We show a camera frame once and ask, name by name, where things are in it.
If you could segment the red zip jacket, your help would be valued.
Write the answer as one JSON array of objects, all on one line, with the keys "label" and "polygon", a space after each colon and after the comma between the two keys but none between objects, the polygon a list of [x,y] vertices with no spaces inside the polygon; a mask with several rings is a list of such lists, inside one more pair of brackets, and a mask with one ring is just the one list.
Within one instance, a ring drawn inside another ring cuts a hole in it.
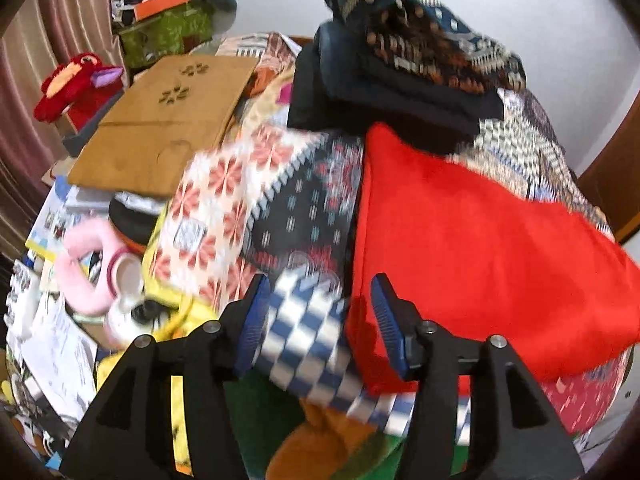
[{"label": "red zip jacket", "polygon": [[593,370],[639,340],[639,270],[623,248],[582,214],[524,200],[383,124],[364,142],[345,330],[367,390],[407,392],[373,312],[379,273],[451,333],[505,336],[540,382]]}]

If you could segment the navy patterned folded clothes pile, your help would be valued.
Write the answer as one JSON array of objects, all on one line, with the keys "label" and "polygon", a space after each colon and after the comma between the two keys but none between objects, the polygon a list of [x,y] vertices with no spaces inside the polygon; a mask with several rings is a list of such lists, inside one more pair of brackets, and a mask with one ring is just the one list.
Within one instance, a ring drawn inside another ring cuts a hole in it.
[{"label": "navy patterned folded clothes pile", "polygon": [[363,136],[378,122],[416,148],[449,154],[504,117],[521,92],[521,59],[439,0],[324,0],[296,58],[288,126]]}]

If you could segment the yellow cartoon blanket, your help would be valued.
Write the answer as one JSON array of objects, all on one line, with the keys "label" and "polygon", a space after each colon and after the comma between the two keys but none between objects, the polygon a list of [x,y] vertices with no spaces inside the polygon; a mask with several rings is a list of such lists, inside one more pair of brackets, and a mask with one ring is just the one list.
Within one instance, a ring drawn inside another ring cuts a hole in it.
[{"label": "yellow cartoon blanket", "polygon": [[188,336],[219,318],[226,272],[217,264],[217,239],[201,222],[200,208],[173,200],[155,222],[142,257],[143,299],[168,309],[148,333],[164,342]]}]

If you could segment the cream and tan fleece blanket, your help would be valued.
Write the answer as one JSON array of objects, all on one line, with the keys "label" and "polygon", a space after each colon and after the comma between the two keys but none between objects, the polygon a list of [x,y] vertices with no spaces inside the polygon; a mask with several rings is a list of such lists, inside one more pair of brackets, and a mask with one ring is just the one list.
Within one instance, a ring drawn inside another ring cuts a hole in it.
[{"label": "cream and tan fleece blanket", "polygon": [[252,479],[393,479],[404,440],[320,408],[250,372],[224,386]]}]

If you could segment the pink plush toy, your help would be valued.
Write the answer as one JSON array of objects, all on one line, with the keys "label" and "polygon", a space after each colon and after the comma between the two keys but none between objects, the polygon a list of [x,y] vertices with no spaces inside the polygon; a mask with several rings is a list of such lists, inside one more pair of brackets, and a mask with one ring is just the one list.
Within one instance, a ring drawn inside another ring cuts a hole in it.
[{"label": "pink plush toy", "polygon": [[136,298],[143,290],[141,259],[103,218],[65,231],[53,274],[66,304],[81,315],[104,315],[116,299]]}]

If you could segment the patchwork patterned bed sheet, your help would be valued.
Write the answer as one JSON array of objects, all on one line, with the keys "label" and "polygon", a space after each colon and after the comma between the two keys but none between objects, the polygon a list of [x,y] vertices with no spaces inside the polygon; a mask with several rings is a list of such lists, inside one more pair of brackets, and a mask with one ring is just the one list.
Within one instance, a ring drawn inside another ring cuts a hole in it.
[{"label": "patchwork patterned bed sheet", "polygon": [[321,414],[402,437],[413,395],[368,393],[343,336],[363,145],[285,125],[301,58],[270,37],[238,135],[194,155],[157,219],[142,259],[145,295],[167,307],[157,329],[171,336],[221,315],[255,274],[277,283],[303,270],[320,284],[321,307],[293,306],[268,336],[259,369]]}]

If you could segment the wooden wardrobe cabinet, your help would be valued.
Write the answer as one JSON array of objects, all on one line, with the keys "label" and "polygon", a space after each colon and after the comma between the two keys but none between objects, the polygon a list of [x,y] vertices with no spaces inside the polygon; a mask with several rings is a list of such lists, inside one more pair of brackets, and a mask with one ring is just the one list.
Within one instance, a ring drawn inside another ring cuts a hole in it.
[{"label": "wooden wardrobe cabinet", "polygon": [[579,177],[578,186],[605,214],[615,239],[623,244],[639,231],[639,97],[602,152]]}]

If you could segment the wooden lap desk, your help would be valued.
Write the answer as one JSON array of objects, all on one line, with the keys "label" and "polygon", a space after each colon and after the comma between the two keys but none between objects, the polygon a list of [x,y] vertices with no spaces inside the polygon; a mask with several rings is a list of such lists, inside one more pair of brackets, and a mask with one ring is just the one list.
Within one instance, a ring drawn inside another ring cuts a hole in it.
[{"label": "wooden lap desk", "polygon": [[251,56],[161,58],[100,121],[68,183],[171,196],[192,156],[220,143],[256,65]]}]

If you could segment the red plush toy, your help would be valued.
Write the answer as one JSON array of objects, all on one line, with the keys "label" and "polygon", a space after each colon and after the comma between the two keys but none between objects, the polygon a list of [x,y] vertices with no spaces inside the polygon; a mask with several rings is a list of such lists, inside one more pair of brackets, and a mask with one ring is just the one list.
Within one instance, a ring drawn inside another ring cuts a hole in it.
[{"label": "red plush toy", "polygon": [[95,53],[75,55],[41,84],[42,97],[34,109],[35,120],[53,124],[66,116],[79,131],[124,88],[124,73],[122,66],[105,64]]}]

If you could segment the green patterned storage box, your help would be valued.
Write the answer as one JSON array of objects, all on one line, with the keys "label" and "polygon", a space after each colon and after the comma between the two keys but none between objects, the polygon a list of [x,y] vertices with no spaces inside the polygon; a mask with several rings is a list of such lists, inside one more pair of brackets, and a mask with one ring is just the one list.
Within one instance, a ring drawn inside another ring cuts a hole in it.
[{"label": "green patterned storage box", "polygon": [[185,3],[119,29],[126,67],[147,68],[166,55],[186,54],[211,40],[215,13],[207,3]]}]

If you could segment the orange box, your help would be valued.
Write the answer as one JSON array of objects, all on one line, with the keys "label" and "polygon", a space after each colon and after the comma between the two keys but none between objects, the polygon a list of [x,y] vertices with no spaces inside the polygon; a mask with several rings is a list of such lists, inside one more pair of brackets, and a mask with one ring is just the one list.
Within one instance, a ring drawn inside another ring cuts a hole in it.
[{"label": "orange box", "polygon": [[134,6],[134,17],[137,21],[145,20],[165,10],[181,6],[190,0],[142,0]]}]

